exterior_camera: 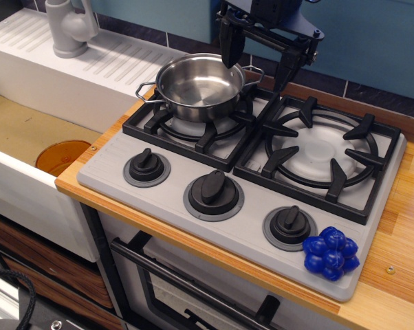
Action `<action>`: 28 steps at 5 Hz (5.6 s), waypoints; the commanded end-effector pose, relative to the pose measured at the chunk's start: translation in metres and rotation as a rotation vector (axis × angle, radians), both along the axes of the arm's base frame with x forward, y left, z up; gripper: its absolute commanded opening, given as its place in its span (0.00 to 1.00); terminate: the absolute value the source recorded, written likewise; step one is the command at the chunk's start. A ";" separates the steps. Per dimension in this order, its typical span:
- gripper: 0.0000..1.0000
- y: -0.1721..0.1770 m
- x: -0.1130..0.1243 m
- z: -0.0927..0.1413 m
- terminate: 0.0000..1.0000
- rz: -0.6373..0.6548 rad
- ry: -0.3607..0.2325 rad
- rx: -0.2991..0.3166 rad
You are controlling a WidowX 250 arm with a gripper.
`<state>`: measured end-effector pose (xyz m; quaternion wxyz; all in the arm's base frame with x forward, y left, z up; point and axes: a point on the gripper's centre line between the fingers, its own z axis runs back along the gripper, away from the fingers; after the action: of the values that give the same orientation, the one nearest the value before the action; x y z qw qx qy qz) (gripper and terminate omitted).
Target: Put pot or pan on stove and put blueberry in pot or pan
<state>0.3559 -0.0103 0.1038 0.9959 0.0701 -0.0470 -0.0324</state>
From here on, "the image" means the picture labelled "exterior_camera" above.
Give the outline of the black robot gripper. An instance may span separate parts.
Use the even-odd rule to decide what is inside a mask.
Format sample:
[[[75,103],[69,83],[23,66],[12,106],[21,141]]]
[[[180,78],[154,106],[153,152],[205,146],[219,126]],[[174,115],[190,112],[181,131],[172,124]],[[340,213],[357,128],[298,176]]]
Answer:
[[[274,92],[283,91],[299,69],[316,60],[320,30],[301,13],[302,1],[222,1],[217,13],[221,59],[236,65],[252,39],[282,53]]]

